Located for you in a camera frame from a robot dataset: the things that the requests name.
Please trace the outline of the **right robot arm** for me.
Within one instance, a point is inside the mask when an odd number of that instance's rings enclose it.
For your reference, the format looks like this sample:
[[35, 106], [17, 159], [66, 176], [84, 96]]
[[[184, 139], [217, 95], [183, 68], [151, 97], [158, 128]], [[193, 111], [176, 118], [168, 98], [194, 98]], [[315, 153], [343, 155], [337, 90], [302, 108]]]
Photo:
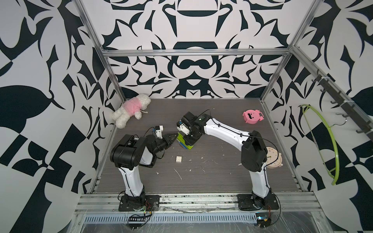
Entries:
[[202, 113], [198, 116], [187, 112], [176, 124], [183, 135], [182, 144], [193, 146], [202, 136], [214, 136], [241, 152], [241, 164], [249, 170], [252, 180], [252, 195], [264, 201], [271, 188], [267, 178], [266, 139], [257, 131], [246, 132], [219, 122], [212, 116]]

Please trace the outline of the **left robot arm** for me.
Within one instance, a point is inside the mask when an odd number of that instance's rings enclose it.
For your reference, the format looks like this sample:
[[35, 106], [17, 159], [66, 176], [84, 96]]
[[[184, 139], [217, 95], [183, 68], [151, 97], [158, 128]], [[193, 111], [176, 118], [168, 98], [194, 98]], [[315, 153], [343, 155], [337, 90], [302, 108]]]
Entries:
[[140, 179], [139, 167], [152, 168], [160, 152], [165, 152], [177, 139], [177, 133], [138, 137], [125, 135], [112, 149], [110, 161], [119, 169], [124, 184], [124, 203], [144, 206], [145, 187]]

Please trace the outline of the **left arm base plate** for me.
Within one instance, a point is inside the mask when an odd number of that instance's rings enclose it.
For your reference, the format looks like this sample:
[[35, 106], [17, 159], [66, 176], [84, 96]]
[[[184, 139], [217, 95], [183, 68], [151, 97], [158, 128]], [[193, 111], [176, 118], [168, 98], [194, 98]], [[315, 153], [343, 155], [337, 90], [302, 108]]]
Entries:
[[155, 211], [159, 208], [159, 203], [158, 195], [143, 195], [135, 198], [125, 194], [120, 198], [119, 211]]

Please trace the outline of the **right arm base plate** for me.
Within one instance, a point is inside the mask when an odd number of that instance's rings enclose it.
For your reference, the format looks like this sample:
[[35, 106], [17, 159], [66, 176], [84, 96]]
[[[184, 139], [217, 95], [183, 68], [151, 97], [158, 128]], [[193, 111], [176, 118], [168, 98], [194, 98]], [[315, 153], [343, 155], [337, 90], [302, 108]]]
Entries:
[[238, 207], [242, 211], [278, 210], [280, 202], [274, 193], [269, 192], [265, 198], [255, 194], [238, 194]]

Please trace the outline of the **green lego brick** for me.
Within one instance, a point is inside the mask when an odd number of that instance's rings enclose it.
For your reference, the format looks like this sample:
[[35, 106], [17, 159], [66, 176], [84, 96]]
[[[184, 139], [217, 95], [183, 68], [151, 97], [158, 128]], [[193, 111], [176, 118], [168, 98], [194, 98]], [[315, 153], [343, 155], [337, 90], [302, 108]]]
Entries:
[[187, 145], [187, 144], [186, 144], [186, 142], [185, 142], [183, 136], [182, 136], [180, 133], [178, 133], [178, 136], [177, 136], [177, 139], [176, 139], [176, 140], [177, 140], [177, 141], [179, 142], [179, 144], [180, 144], [183, 148], [185, 148], [185, 149], [191, 150], [191, 149], [193, 148], [193, 146], [190, 146], [190, 145]]

